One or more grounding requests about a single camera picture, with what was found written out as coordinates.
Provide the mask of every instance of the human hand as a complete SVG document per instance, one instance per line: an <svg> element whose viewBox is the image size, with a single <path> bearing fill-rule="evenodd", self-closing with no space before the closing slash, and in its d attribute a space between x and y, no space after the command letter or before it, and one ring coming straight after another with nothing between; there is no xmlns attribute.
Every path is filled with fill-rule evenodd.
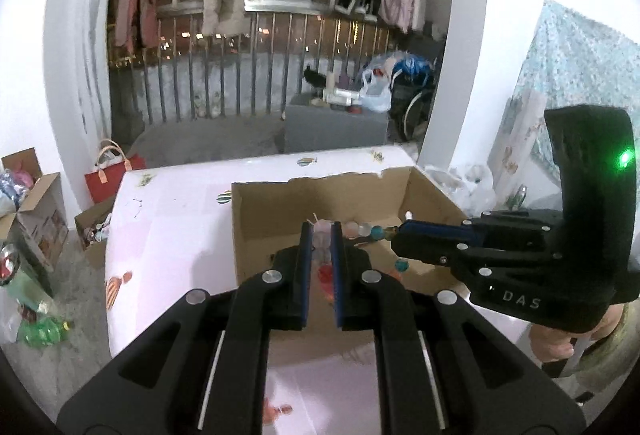
<svg viewBox="0 0 640 435"><path fill-rule="evenodd" d="M624 305L622 303L612 305L596 328L584 334L574 334L557 329L550 329L542 325L532 325L529 332L531 350L543 363L568 359L574 355L574 348L571 345L572 338L582 338L589 334L594 341L606 338L615 330L618 323L620 323L623 309Z"/></svg>

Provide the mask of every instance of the green plastic bottle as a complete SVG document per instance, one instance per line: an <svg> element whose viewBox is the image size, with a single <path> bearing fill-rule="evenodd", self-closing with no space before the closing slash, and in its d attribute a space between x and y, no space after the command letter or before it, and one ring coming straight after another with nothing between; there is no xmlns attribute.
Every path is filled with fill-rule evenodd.
<svg viewBox="0 0 640 435"><path fill-rule="evenodd" d="M23 321L18 330L18 341L22 341L32 348L42 348L57 345L67 338L73 323L69 321L45 318L36 323Z"/></svg>

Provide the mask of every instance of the green led light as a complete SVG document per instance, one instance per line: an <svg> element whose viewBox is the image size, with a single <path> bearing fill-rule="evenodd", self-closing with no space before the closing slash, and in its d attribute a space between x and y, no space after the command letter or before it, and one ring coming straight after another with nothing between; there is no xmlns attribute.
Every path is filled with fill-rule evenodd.
<svg viewBox="0 0 640 435"><path fill-rule="evenodd" d="M620 154L620 157L618 157L618 168L620 170L624 170L631 161L634 160L634 158L636 157L636 152L634 152L632 149L628 149L625 150L624 152L622 152L622 154Z"/></svg>

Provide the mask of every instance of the cardboard box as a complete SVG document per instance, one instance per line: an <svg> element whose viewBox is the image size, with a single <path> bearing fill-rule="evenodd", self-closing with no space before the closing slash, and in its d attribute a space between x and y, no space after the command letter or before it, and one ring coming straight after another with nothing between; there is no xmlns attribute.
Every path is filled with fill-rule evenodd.
<svg viewBox="0 0 640 435"><path fill-rule="evenodd" d="M80 213L76 216L76 231L82 241L82 248L84 249L84 256L86 256L89 264L95 269L104 267L104 259L107 250L106 241L96 241L94 243L87 243L84 240L84 230L87 227L93 227L95 224L104 222L107 215L111 213L113 209L113 203L116 202L116 197L110 197L95 206L90 207L87 211Z"/></svg>
<svg viewBox="0 0 640 435"><path fill-rule="evenodd" d="M415 168L376 173L348 173L326 178L301 178L286 183L246 183L232 186L232 213L238 283L270 268L270 256L296 245L302 223L319 219L372 225L399 225L407 211L414 219L459 225L466 215ZM398 257L390 242L378 241L365 250L373 268L389 273ZM435 294L446 288L463 290L449 269L410 261L402 275L410 290ZM372 342L371 332L340 332L334 310L312 271L307 327L302 333L271 334L270 365L293 365L346 354Z"/></svg>
<svg viewBox="0 0 640 435"><path fill-rule="evenodd" d="M17 213L0 219L0 240L20 243L47 271L53 271L68 234L60 173L43 174L33 148L2 157L2 166L27 171L36 184Z"/></svg>

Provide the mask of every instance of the gray box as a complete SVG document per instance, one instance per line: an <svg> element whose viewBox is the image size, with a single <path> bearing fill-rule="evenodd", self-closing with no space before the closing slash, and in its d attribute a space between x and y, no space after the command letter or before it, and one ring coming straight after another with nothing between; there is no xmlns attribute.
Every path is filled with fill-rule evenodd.
<svg viewBox="0 0 640 435"><path fill-rule="evenodd" d="M386 144L388 113L361 114L309 105L311 94L297 94L286 108L285 152L314 152Z"/></svg>

